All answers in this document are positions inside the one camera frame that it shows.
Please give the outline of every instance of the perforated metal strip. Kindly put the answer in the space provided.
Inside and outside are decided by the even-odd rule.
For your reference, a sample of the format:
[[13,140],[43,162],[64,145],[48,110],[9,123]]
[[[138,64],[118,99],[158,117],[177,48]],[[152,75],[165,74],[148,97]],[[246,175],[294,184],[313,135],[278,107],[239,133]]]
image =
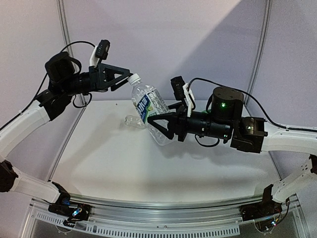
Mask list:
[[[55,215],[37,211],[36,219],[63,227],[62,224],[64,219]],[[85,230],[78,230],[76,228],[74,228],[74,230],[110,238],[223,238],[237,236],[240,234],[238,225],[223,228],[203,229],[201,231],[196,229],[195,231],[169,231],[168,229],[164,229],[163,231],[138,232],[126,228],[116,229],[109,228],[102,224],[87,223]]]

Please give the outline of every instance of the vertical metal pole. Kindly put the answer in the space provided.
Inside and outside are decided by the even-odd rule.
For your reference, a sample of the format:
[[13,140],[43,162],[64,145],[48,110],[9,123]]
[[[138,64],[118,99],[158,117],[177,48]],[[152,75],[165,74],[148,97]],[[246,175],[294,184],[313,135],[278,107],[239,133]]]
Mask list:
[[[60,27],[61,27],[64,43],[65,43],[65,45],[68,45],[70,43],[70,39],[69,39],[69,33],[68,33],[68,28],[67,28],[67,23],[66,23],[64,2],[63,2],[63,0],[56,0],[56,2],[57,2]],[[73,57],[73,50],[72,50],[71,46],[67,48],[67,51],[68,51],[69,55],[71,57]],[[80,95],[79,98],[80,98],[81,104],[84,105],[84,102],[85,102],[84,97],[82,95]],[[55,172],[55,169],[57,168],[57,165],[59,163],[59,160],[60,160],[61,156],[63,155],[63,152],[66,148],[66,145],[67,145],[68,141],[70,140],[70,137],[71,137],[80,117],[84,113],[84,111],[85,111],[85,108],[80,109],[77,117],[75,118],[74,123],[69,130],[69,133],[67,134],[66,138],[64,139],[64,141],[63,141],[63,143],[62,143],[62,145],[61,145],[61,147],[56,155],[56,158],[55,158],[54,163],[52,165],[51,171],[48,173],[46,180],[52,179],[54,172]]]
[[[58,16],[60,21],[61,32],[63,35],[63,40],[65,45],[68,45],[70,43],[70,37],[69,37],[69,31],[68,31],[67,21],[66,21],[64,0],[56,0],[56,2],[57,2]],[[67,51],[71,57],[74,57],[72,46],[68,47]],[[80,94],[79,99],[80,99],[81,106],[85,105],[84,96]]]
[[[258,51],[257,51],[257,56],[254,61],[250,81],[249,81],[249,86],[247,92],[252,94],[254,85],[257,79],[257,75],[259,72],[260,68],[260,63],[263,55],[263,50],[264,50],[264,44],[265,44],[265,39],[267,35],[267,30],[268,30],[268,24],[269,24],[269,17],[271,13],[271,7],[272,7],[272,0],[266,0],[266,5],[265,5],[265,13],[264,13],[264,18],[263,18],[263,24],[262,24],[262,29],[261,29],[261,36],[260,36],[260,42],[258,46]],[[250,101],[250,97],[246,97],[244,104],[247,106]]]

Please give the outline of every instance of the plastic water bottle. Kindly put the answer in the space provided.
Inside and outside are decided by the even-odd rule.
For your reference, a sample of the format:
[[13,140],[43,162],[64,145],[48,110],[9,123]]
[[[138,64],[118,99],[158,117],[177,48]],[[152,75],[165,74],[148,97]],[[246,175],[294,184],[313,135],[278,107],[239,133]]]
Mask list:
[[[128,78],[133,86],[131,100],[139,113],[141,120],[150,131],[152,137],[159,145],[166,145],[173,140],[168,139],[159,130],[148,124],[148,117],[168,113],[169,109],[158,90],[152,85],[146,85],[141,82],[138,74],[133,74]],[[160,125],[167,128],[167,122],[162,121]]]
[[124,124],[126,124],[127,126],[133,126],[139,129],[147,128],[140,117],[135,117],[132,115],[127,115],[125,117]]

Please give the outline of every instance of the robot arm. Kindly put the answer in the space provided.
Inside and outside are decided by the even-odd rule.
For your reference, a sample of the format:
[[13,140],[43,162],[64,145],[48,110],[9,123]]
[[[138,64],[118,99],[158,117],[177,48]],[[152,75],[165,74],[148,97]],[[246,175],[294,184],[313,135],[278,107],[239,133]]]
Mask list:
[[[67,52],[53,56],[45,64],[50,78],[48,90],[40,93],[26,111],[0,131],[0,192],[21,192],[45,200],[50,204],[50,212],[68,217],[64,222],[67,226],[87,220],[91,207],[71,202],[69,193],[58,183],[32,177],[6,159],[29,134],[63,113],[74,95],[106,92],[109,88],[114,91],[127,83],[131,75],[128,69],[101,63],[107,58],[109,46],[109,41],[102,40],[94,48],[89,72],[80,73],[81,63]],[[79,67],[78,72],[73,63]]]
[[[266,187],[261,202],[242,206],[243,220],[257,219],[274,215],[277,211],[281,212],[281,204],[287,201],[288,197],[311,182],[317,181],[317,131],[314,128],[282,125],[277,127],[266,122],[264,118],[244,118],[242,117],[244,96],[241,90],[219,86],[219,84],[208,100],[205,112],[191,111],[194,97],[188,96],[191,94],[188,84],[185,84],[181,76],[172,79],[171,84],[176,100],[181,101],[169,107],[176,109],[176,112],[148,118],[148,123],[167,138],[172,139],[174,135],[177,135],[178,141],[182,142],[187,133],[191,133],[195,134],[195,137],[217,138],[218,142],[215,145],[221,139],[223,143],[231,140],[230,147],[244,152],[293,151],[309,155],[309,159],[290,176]],[[168,121],[167,128],[156,122],[162,119]]]
[[268,136],[264,138],[262,151],[292,151],[310,155],[301,167],[273,184],[272,199],[282,203],[295,192],[317,181],[317,133],[281,129],[267,122],[265,130]]

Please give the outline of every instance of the white panel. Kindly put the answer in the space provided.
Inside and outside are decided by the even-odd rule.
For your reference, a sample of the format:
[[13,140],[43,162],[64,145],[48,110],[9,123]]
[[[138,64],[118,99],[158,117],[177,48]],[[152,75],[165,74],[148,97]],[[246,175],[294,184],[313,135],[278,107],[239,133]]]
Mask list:
[[[317,2],[273,1],[268,35],[253,95],[276,122],[317,126]],[[252,114],[260,109],[251,103]],[[307,155],[274,152],[283,177]],[[312,237],[317,237],[317,184],[298,193]]]
[[[45,62],[64,43],[55,1],[2,0],[0,18],[0,125],[3,125],[33,98],[45,75]],[[19,144],[8,160],[37,178],[47,178],[77,113],[70,106],[56,121]],[[0,237],[18,237],[30,199],[23,194],[0,194]]]
[[[203,110],[206,101],[197,101]],[[137,112],[130,101],[93,101],[85,110],[53,181],[75,194],[142,202],[202,202],[260,195],[278,176],[268,153],[252,154],[220,143],[159,146],[144,129],[124,124]],[[203,144],[215,139],[202,138]]]
[[[109,39],[106,63],[129,68],[173,99],[170,79],[205,77],[247,89],[260,39],[264,0],[65,1],[71,40]],[[88,66],[91,50],[75,46]],[[195,83],[197,99],[212,86]],[[129,99],[126,85],[95,100]]]

